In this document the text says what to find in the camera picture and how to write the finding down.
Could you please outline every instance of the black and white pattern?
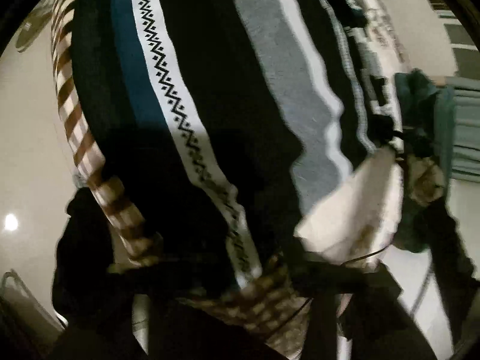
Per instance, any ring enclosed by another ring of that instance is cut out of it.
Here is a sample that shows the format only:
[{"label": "black and white pattern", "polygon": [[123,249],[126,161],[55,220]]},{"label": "black and white pattern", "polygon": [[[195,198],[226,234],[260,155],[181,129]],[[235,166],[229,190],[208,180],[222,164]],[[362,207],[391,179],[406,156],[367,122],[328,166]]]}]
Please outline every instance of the black and white pattern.
[{"label": "black and white pattern", "polygon": [[262,274],[262,267],[247,227],[244,208],[236,202],[237,188],[217,164],[182,75],[167,33],[159,0],[132,0],[138,38],[150,81],[190,182],[202,188],[229,224],[226,249],[237,283],[245,287]]},{"label": "black and white pattern", "polygon": [[328,3],[327,0],[319,1],[323,9],[325,9],[328,16],[330,17],[330,21],[337,37],[338,49],[340,50],[340,56],[342,58],[342,65],[345,70],[345,74],[349,77],[352,85],[353,96],[355,98],[355,108],[358,114],[357,138],[368,152],[373,152],[375,151],[375,145],[367,137],[367,116],[365,111],[365,101],[363,98],[362,88],[359,85],[359,82],[355,75],[355,69],[353,67],[353,62],[350,57],[347,36],[345,35],[342,25],[337,20],[335,12],[330,3]]}]

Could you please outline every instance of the brown striped fabric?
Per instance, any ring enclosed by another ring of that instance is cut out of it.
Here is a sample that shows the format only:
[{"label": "brown striped fabric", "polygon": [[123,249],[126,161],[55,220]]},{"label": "brown striped fabric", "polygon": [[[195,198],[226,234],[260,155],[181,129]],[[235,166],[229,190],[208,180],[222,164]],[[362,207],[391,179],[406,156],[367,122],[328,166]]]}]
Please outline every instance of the brown striped fabric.
[{"label": "brown striped fabric", "polygon": [[56,84],[58,114],[64,123],[75,166],[87,181],[106,217],[123,238],[133,266],[148,266],[158,257],[145,257],[152,241],[142,238],[145,221],[137,207],[125,196],[125,188],[116,176],[102,178],[105,157],[88,127],[75,88],[71,67],[71,21],[75,0],[54,0],[51,50]]},{"label": "brown striped fabric", "polygon": [[246,288],[225,294],[222,299],[180,299],[181,303],[205,311],[227,325],[241,326],[291,359],[305,340],[310,304],[293,289],[289,272],[280,256],[274,255],[263,276]]}]

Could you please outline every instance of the zigzag pattern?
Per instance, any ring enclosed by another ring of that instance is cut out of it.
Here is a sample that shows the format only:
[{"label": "zigzag pattern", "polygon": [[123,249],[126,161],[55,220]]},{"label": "zigzag pattern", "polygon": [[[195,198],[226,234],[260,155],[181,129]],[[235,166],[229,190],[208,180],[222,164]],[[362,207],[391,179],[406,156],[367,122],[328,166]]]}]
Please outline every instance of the zigzag pattern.
[{"label": "zigzag pattern", "polygon": [[190,123],[187,121],[187,115],[183,112],[183,105],[181,105],[182,99],[177,96],[175,86],[170,82],[169,71],[167,68],[167,62],[165,61],[165,54],[162,52],[162,42],[158,38],[158,33],[155,32],[155,21],[152,19],[152,9],[150,0],[140,0],[140,11],[142,12],[142,23],[145,27],[145,37],[148,40],[148,44],[152,47],[151,52],[155,54],[153,59],[156,61],[155,68],[157,69],[157,76],[160,77],[158,81],[162,84],[162,90],[165,91],[165,97],[168,98],[167,103],[172,106],[171,111],[176,115],[174,120],[178,123],[177,128],[181,131],[181,136],[185,138],[185,144],[190,149],[190,157],[195,169],[202,181],[211,177],[206,169],[206,165],[203,163],[202,156],[200,154],[200,147],[197,145],[198,140],[195,138],[195,132],[190,128]]},{"label": "zigzag pattern", "polygon": [[181,136],[185,138],[185,145],[190,150],[189,155],[201,182],[217,193],[218,197],[222,200],[224,206],[231,214],[233,220],[229,223],[230,232],[228,236],[232,238],[233,246],[235,247],[237,258],[241,262],[243,273],[249,274],[250,263],[248,261],[248,255],[243,246],[242,238],[237,230],[239,225],[239,212],[228,202],[228,194],[226,191],[218,191],[219,186],[215,185],[211,180],[211,174],[207,171],[206,165],[203,162],[201,149],[197,145],[198,140],[195,137],[195,132],[190,128],[190,123],[187,121],[187,115],[183,112],[184,106],[181,105],[182,99],[177,96],[175,86],[170,82],[171,78],[169,77],[169,71],[167,70],[167,62],[165,61],[166,56],[162,52],[162,42],[158,37],[158,33],[155,31],[156,27],[150,0],[140,1],[140,11],[142,12],[142,19],[144,20],[142,23],[144,26],[143,31],[145,32],[145,37],[149,42],[149,46],[151,46],[150,51],[155,54],[153,59],[156,61],[155,69],[157,69],[157,76],[160,77],[158,82],[162,84],[164,95],[168,98],[167,103],[172,106],[171,112],[176,115],[174,121],[178,123],[177,128],[181,131]]}]

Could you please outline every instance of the teal stripe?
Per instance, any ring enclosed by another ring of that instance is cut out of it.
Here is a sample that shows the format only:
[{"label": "teal stripe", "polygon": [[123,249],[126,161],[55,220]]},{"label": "teal stripe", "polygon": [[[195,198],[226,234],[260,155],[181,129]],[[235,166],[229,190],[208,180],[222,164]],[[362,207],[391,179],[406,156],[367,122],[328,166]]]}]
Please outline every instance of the teal stripe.
[{"label": "teal stripe", "polygon": [[110,3],[115,47],[138,127],[163,130],[170,135],[150,83],[145,57],[135,27],[131,0],[111,0]]}]

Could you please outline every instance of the white surface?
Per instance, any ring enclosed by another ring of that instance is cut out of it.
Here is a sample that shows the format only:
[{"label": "white surface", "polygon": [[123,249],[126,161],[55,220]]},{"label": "white surface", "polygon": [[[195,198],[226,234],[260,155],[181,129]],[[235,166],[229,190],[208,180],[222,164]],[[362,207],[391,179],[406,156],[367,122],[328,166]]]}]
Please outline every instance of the white surface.
[{"label": "white surface", "polygon": [[[480,265],[480,184],[469,181],[452,180],[448,208],[457,220],[467,255],[478,267]],[[478,269],[474,273],[480,279]]]},{"label": "white surface", "polygon": [[382,0],[413,68],[428,76],[453,76],[457,63],[448,34],[428,0]]},{"label": "white surface", "polygon": [[0,272],[15,269],[54,315],[55,248],[74,185],[57,115],[49,28],[21,54],[14,36],[0,58],[0,218],[12,214],[18,220],[15,231],[0,229]]},{"label": "white surface", "polygon": [[395,280],[403,288],[400,302],[410,312],[419,293],[430,264],[430,252],[410,253],[392,246],[382,261],[388,266]]},{"label": "white surface", "polygon": [[452,335],[434,275],[430,277],[423,301],[417,310],[416,322],[437,359],[449,359],[453,355]]}]

